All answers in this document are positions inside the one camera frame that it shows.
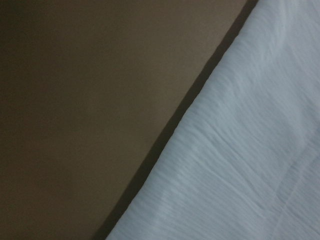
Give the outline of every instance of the brown surface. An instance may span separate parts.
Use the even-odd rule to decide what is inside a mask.
[[[105,238],[244,4],[2,1],[0,239]]]

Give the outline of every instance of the brown wall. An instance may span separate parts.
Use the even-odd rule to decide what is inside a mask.
[[[245,2],[2,1],[0,239],[103,239]]]

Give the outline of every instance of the wrinkled white fabric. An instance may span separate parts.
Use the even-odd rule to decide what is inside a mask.
[[[260,0],[107,240],[320,239],[320,0]]]

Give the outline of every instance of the plain brown background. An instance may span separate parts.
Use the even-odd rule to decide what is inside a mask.
[[[104,239],[248,2],[1,1],[0,239]]]

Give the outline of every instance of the textured fabric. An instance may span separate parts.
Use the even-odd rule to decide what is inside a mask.
[[[108,240],[320,239],[320,0],[261,0]]]

